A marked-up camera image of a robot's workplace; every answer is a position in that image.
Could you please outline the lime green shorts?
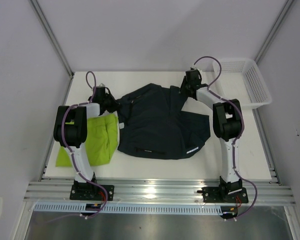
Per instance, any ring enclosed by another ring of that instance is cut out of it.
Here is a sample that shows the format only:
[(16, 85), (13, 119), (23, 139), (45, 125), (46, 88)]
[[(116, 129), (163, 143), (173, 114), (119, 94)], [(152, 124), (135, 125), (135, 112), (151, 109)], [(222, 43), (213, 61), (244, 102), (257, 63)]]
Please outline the lime green shorts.
[(111, 113), (87, 120), (85, 149), (91, 166), (109, 164), (118, 146), (118, 117)]

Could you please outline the dark green shorts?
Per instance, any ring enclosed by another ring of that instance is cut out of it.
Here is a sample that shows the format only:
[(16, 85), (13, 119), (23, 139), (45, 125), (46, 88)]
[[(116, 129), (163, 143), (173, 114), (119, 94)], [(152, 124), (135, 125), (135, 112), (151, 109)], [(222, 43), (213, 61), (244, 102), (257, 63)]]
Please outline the dark green shorts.
[(183, 111), (180, 88), (150, 83), (118, 99), (118, 150), (148, 159), (180, 160), (200, 151), (211, 136), (208, 115)]

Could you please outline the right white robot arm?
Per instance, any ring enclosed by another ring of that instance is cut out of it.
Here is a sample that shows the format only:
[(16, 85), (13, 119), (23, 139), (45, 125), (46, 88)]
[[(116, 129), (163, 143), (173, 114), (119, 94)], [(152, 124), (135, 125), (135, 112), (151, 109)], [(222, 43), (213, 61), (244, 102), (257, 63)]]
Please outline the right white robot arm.
[(221, 97), (210, 90), (208, 84), (202, 84), (201, 73), (195, 68), (185, 72), (180, 92), (212, 110), (213, 132), (219, 139), (222, 157), (218, 196), (222, 201), (229, 202), (243, 189), (237, 166), (239, 138), (245, 128), (240, 102)]

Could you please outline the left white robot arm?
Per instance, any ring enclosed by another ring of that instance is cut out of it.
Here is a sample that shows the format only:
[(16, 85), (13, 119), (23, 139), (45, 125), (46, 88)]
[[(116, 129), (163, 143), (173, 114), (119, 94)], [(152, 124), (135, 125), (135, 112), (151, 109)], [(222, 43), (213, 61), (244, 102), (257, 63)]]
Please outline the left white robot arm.
[(95, 199), (100, 187), (86, 152), (88, 120), (98, 118), (106, 111), (113, 113), (120, 107), (110, 89), (100, 85), (92, 88), (92, 96), (87, 102), (60, 105), (57, 109), (53, 138), (68, 154), (75, 173), (73, 185), (81, 187), (80, 192), (87, 200)]

